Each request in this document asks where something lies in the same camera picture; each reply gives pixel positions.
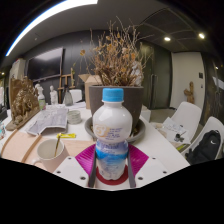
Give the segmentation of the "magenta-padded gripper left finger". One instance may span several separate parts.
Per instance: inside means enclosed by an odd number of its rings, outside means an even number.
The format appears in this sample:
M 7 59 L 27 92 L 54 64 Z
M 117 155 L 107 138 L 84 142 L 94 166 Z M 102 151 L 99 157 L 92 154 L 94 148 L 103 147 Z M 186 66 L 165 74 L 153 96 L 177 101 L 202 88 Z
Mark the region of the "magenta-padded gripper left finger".
M 54 174 L 81 187 L 94 187 L 96 178 L 95 145 L 91 145 L 77 156 L 68 156 Z

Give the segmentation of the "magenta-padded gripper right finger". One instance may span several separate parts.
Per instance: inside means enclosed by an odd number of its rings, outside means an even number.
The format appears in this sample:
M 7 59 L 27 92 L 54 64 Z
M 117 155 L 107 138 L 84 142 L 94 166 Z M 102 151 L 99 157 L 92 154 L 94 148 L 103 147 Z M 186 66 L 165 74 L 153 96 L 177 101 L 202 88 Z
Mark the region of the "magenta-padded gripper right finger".
M 146 186 L 170 174 L 157 157 L 148 156 L 133 145 L 129 145 L 127 161 L 131 188 Z

